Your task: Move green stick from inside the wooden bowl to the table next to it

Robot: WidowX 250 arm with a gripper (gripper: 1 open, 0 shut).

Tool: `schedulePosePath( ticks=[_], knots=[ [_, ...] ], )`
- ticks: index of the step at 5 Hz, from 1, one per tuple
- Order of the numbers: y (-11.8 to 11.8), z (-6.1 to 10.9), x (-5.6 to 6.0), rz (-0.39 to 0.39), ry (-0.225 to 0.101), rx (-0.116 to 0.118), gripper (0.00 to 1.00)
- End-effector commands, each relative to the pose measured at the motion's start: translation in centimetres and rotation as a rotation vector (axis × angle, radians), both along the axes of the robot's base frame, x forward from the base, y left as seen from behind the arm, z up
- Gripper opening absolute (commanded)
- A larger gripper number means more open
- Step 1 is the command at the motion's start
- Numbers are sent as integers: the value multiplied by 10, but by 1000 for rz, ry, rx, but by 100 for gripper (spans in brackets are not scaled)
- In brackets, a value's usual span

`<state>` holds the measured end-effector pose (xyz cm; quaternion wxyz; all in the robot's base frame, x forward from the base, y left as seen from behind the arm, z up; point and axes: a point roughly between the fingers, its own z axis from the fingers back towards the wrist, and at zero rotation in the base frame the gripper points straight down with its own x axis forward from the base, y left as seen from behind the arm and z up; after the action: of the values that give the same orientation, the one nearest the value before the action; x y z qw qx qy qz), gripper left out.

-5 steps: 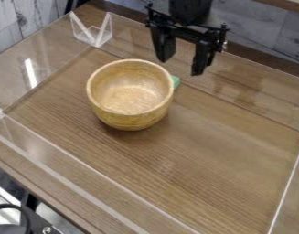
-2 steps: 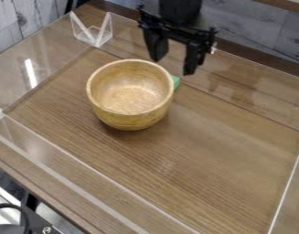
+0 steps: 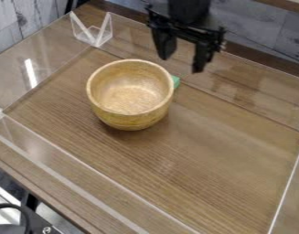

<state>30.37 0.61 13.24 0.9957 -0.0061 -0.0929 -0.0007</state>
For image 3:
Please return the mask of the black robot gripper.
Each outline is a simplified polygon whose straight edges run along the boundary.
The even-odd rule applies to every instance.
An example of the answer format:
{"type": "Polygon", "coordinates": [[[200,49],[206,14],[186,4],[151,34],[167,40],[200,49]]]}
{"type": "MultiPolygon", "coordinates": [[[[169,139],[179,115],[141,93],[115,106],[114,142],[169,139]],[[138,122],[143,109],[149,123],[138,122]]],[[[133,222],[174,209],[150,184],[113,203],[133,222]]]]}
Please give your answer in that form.
{"type": "Polygon", "coordinates": [[[202,72],[213,60],[214,51],[225,45],[226,29],[210,13],[193,23],[182,23],[169,15],[166,6],[147,6],[149,28],[159,58],[169,60],[178,48],[178,38],[196,44],[193,73],[202,72]]]}

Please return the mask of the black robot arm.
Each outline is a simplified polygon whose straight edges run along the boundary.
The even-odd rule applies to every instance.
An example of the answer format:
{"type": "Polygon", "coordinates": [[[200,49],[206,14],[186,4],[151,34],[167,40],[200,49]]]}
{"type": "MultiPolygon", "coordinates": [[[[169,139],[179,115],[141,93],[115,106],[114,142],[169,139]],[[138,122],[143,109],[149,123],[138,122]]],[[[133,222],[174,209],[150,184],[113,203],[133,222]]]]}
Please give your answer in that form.
{"type": "Polygon", "coordinates": [[[205,70],[214,54],[222,51],[226,29],[210,13],[212,0],[149,0],[147,26],[158,56],[169,60],[178,49],[178,39],[194,44],[193,73],[205,70]]]}

